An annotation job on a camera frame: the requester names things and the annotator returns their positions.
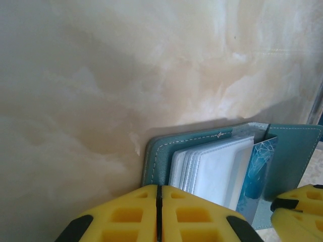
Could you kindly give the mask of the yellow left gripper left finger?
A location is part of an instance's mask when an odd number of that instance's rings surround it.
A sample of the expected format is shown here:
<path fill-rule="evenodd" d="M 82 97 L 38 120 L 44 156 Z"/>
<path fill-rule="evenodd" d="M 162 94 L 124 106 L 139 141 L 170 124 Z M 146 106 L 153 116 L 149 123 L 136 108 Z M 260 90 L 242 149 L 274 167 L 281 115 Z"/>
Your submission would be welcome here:
<path fill-rule="evenodd" d="M 58 241 L 156 241 L 156 194 L 148 185 L 82 212 Z"/>

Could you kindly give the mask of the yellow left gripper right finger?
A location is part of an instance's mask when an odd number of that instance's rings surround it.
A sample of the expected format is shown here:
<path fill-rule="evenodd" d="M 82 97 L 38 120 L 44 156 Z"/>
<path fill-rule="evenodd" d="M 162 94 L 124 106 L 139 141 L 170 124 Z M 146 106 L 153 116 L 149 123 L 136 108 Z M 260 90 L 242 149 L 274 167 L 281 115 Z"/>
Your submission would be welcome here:
<path fill-rule="evenodd" d="M 172 186 L 157 186 L 157 241 L 260 241 L 246 219 Z"/>

